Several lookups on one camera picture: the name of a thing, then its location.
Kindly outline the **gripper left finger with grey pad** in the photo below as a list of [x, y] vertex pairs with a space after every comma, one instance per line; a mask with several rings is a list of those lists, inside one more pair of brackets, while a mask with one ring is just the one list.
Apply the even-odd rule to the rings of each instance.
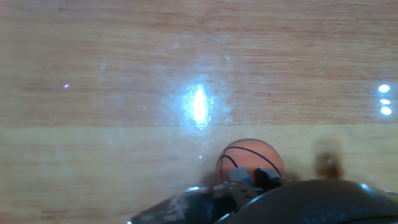
[[238, 167], [229, 172], [229, 181], [214, 186], [214, 198], [232, 198], [238, 208], [243, 208], [258, 196], [253, 187], [248, 171]]

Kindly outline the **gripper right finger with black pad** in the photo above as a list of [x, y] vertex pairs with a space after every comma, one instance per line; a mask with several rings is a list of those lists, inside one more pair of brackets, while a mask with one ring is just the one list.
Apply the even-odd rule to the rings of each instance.
[[255, 170], [255, 186], [263, 190], [272, 190], [282, 185], [282, 177], [276, 170], [260, 167]]

